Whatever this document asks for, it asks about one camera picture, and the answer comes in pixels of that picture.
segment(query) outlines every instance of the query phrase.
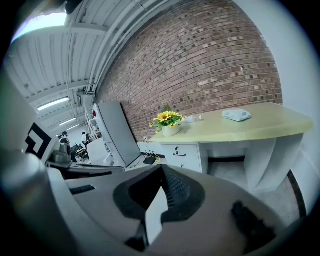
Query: cabinet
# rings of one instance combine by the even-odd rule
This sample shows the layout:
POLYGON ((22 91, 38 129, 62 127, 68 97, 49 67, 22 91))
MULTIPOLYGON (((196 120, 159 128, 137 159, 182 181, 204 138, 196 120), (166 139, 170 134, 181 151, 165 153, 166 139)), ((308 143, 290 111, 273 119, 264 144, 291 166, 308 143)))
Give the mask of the cabinet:
POLYGON ((161 146, 168 165, 186 168, 198 173, 207 173, 208 154, 199 143, 161 143, 161 146))

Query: fluorescent light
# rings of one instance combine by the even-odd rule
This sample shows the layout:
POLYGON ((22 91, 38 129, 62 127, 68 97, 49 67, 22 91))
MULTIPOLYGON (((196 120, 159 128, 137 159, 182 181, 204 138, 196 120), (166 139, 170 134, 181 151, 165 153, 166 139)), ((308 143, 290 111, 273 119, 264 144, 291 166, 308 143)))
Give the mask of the fluorescent light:
POLYGON ((74 121, 74 120, 76 120, 76 118, 72 118, 72 119, 70 119, 70 120, 68 120, 68 121, 65 121, 65 122, 63 122, 63 123, 60 123, 59 126, 63 126, 63 125, 65 125, 65 124, 67 124, 67 123, 69 123, 69 122, 72 122, 72 121, 74 121))
POLYGON ((66 129, 67 131, 69 131, 69 130, 71 130, 72 128, 75 128, 75 127, 77 127, 77 126, 79 126, 80 124, 77 124, 77 125, 75 125, 75 126, 72 126, 71 128, 69 128, 69 129, 66 129))
POLYGON ((65 25, 67 14, 64 12, 51 13, 49 15, 41 15, 31 18, 24 22, 11 42, 29 32, 49 27, 62 27, 65 25))
POLYGON ((69 97, 60 98, 60 99, 57 99, 55 101, 49 102, 49 103, 47 103, 45 105, 39 106, 38 110, 41 111, 41 110, 44 110, 46 108, 52 107, 54 105, 57 105, 59 103, 68 102, 68 101, 69 101, 69 97))

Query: desk drawer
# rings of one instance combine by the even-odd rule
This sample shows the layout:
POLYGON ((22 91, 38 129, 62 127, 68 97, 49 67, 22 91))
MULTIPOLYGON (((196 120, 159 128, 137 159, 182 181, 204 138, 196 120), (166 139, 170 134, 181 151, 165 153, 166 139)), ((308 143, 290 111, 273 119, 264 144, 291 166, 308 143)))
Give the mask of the desk drawer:
POLYGON ((162 144, 161 146, 169 165, 201 172, 196 144, 162 144))

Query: green leaf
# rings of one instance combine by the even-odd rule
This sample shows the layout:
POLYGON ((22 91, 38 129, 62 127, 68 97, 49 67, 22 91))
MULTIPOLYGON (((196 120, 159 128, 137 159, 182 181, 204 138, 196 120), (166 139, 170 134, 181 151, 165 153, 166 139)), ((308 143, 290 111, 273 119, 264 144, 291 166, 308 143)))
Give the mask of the green leaf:
POLYGON ((166 111, 171 111, 171 107, 169 107, 169 105, 167 104, 162 112, 166 112, 166 111))

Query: flower pot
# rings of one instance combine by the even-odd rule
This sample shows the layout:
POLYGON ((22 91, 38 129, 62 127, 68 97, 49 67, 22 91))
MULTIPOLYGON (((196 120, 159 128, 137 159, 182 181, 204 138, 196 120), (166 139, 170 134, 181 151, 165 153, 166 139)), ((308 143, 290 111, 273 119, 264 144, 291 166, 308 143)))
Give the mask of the flower pot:
POLYGON ((178 132, 180 132, 180 127, 178 125, 173 127, 170 127, 170 126, 162 127, 162 134, 164 137, 171 137, 173 135, 176 135, 178 132))

